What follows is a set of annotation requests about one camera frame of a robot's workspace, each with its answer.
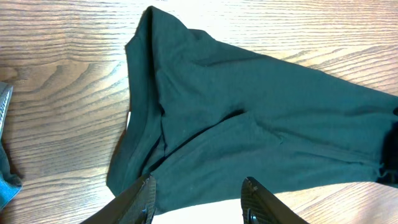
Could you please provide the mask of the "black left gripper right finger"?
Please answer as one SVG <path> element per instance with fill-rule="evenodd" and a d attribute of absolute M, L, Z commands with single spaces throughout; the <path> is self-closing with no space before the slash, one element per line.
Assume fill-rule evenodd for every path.
<path fill-rule="evenodd" d="M 308 224 L 253 177 L 241 187 L 244 224 Z"/>

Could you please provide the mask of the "black t-shirt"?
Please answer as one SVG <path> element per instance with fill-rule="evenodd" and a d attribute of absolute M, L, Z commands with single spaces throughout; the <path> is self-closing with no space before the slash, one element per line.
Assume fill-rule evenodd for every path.
<path fill-rule="evenodd" d="M 156 7 L 126 45 L 131 116 L 109 168 L 119 195 L 156 180 L 157 214 L 345 182 L 397 185 L 397 97 L 219 42 Z"/>

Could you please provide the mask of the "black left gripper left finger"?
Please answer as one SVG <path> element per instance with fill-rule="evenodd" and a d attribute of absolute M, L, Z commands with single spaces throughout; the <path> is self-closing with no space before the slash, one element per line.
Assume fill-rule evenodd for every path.
<path fill-rule="evenodd" d="M 155 179 L 150 174 L 143 175 L 82 224 L 151 224 L 155 196 Z"/>

